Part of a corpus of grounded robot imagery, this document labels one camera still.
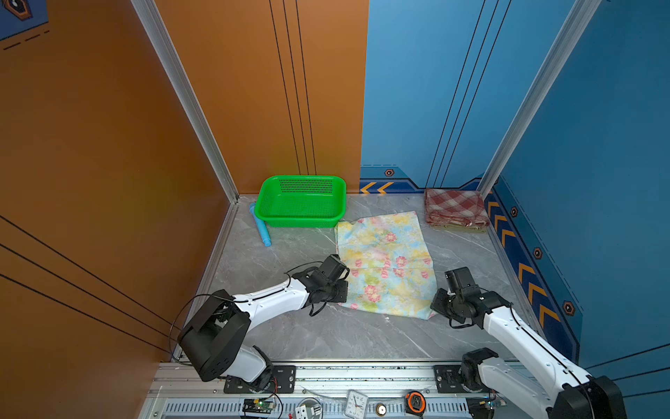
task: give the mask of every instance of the gray marble tabletop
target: gray marble tabletop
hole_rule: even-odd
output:
[[[333,229],[268,227],[272,246],[265,247],[249,212],[255,195],[241,196],[210,292],[231,294],[260,290],[284,281],[283,272],[335,253]],[[517,294],[487,234],[438,231],[425,223],[423,195],[361,194],[347,196],[344,220],[416,211],[433,262],[438,287],[442,272],[467,266],[477,283],[519,304]],[[328,304],[315,317],[309,310],[277,316],[251,330],[246,345],[257,345],[274,360],[288,359],[460,359],[489,347],[505,359],[512,355],[496,339],[470,327],[455,330],[446,318],[430,320],[388,316]]]

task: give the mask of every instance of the clock face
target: clock face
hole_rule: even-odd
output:
[[[344,415],[352,419],[363,419],[368,408],[368,396],[350,390],[346,395]]]

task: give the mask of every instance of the orange wall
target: orange wall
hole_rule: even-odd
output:
[[[368,1],[156,3],[241,193],[276,174],[358,191]]]
[[[204,271],[224,192],[130,1],[50,1],[48,12],[46,25],[0,42],[0,215],[172,320]],[[0,243],[168,332],[1,219]],[[0,274],[167,345],[2,248]],[[134,418],[168,359],[5,278],[0,318],[8,418]]]

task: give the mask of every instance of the yellow arrow marking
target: yellow arrow marking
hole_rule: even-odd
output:
[[[376,182],[370,182],[370,183],[368,183],[367,185],[365,185],[365,187],[364,187],[363,189],[361,189],[360,191],[363,192],[364,194],[369,194],[369,192],[368,192],[368,188],[369,188],[370,186],[374,185],[374,184],[376,184]]]
[[[500,206],[500,204],[495,202],[495,201],[489,201],[488,202],[488,218],[491,218],[491,207],[492,206]]]
[[[506,236],[516,237],[517,235],[514,234],[514,231],[509,231],[509,230],[502,229],[502,239],[500,239],[500,241],[502,242],[503,247],[505,247],[505,237]]]
[[[547,296],[545,290],[535,284],[528,283],[528,301],[531,302],[531,305],[533,305],[533,291],[537,291],[545,297]]]
[[[542,328],[544,328],[544,315],[545,314],[548,314],[551,317],[554,317],[557,322],[561,321],[561,319],[558,318],[558,314],[554,313],[550,309],[548,309],[548,308],[544,307],[542,304],[540,304],[540,326],[542,326]]]
[[[382,186],[381,188],[377,189],[377,192],[379,192],[380,194],[385,194],[386,191],[385,191],[384,189],[388,188],[388,187],[389,187],[390,185],[392,185],[392,184],[393,184],[393,182],[389,182],[389,183],[385,184],[385,185]]]
[[[507,219],[506,219],[504,216],[502,216],[502,215],[496,215],[496,216],[493,217],[493,218],[496,220],[496,223],[495,223],[495,226],[494,226],[494,228],[496,229],[496,231],[498,231],[498,221],[507,221]]]
[[[524,271],[530,272],[531,274],[535,275],[535,270],[532,267],[530,267],[528,265],[524,265],[523,263],[520,263],[519,264],[519,282],[522,283],[522,284],[523,284],[523,272]]]

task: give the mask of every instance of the green plastic basket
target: green plastic basket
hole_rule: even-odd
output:
[[[272,227],[335,227],[346,211],[346,183],[337,176],[273,176],[263,182],[256,217]]]

